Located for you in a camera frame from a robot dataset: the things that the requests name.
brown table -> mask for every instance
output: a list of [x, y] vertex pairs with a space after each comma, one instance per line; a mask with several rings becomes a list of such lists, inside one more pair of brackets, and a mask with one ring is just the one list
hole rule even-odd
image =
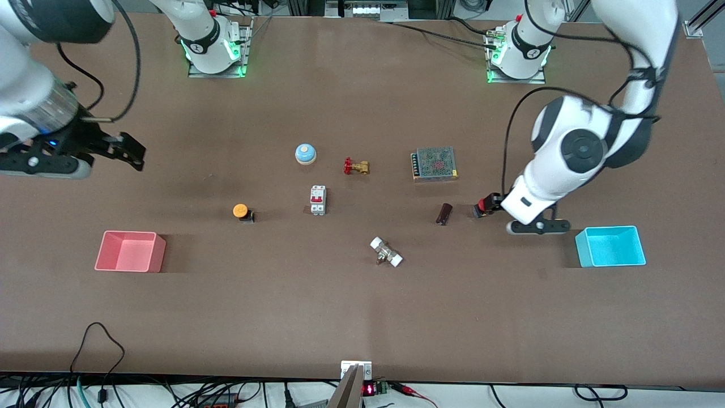
[[[507, 214], [470, 215], [499, 189], [506, 122], [532, 89], [487, 84], [480, 49], [367, 20], [279, 18], [255, 37], [247, 78], [192, 80], [171, 24], [133, 21], [141, 92], [104, 128], [146, 145], [144, 172], [99, 159], [83, 181], [0, 178], [0, 370], [66, 370], [99, 320], [127, 348], [126, 372], [334, 378], [340, 360], [371, 359], [402, 380], [725, 385], [725, 110], [701, 41], [679, 42], [647, 154], [560, 203], [574, 228], [637, 225], [648, 264], [581, 269], [575, 232], [511, 237]], [[107, 86], [94, 112], [119, 111], [126, 27], [66, 50]], [[51, 46], [34, 53], [94, 98]], [[549, 84], [599, 100], [626, 73], [607, 44], [558, 41], [549, 60]], [[511, 177], [555, 96], [523, 106]], [[312, 166], [294, 160], [302, 142], [318, 149]], [[460, 179], [413, 184], [409, 154], [441, 145]], [[344, 175], [347, 156], [370, 175]], [[324, 217], [305, 213], [313, 184], [329, 188]], [[257, 224], [235, 220], [239, 202]], [[443, 202], [454, 212], [438, 227]], [[107, 229], [163, 234], [163, 273], [94, 271]], [[375, 265], [375, 236], [401, 267]], [[87, 346], [78, 370], [117, 358], [100, 332]]]

blue bin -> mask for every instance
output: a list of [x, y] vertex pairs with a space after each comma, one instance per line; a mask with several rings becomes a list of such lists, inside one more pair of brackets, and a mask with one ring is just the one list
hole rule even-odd
[[627, 227], [587, 227], [576, 236], [576, 250], [583, 268], [639, 266], [647, 263], [639, 233]]

yellow button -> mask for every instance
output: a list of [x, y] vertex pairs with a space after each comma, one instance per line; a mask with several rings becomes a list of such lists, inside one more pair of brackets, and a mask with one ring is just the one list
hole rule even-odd
[[239, 219], [247, 216], [247, 212], [249, 212], [249, 209], [244, 204], [237, 204], [234, 206], [233, 212], [234, 216]]

pink plastic tray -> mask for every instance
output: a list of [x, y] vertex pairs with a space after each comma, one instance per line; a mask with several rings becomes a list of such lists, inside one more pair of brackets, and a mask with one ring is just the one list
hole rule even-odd
[[160, 272], [166, 241], [156, 232], [106, 231], [96, 259], [97, 271]]

teal cable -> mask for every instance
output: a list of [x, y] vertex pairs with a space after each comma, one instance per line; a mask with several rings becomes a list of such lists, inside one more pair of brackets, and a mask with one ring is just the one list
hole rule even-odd
[[83, 402], [83, 406], [86, 408], [91, 408], [91, 405], [88, 403], [88, 400], [86, 399], [86, 395], [83, 393], [83, 387], [80, 385], [80, 375], [78, 376], [78, 379], [75, 381], [75, 387], [78, 389], [78, 395], [80, 395], [80, 400]]

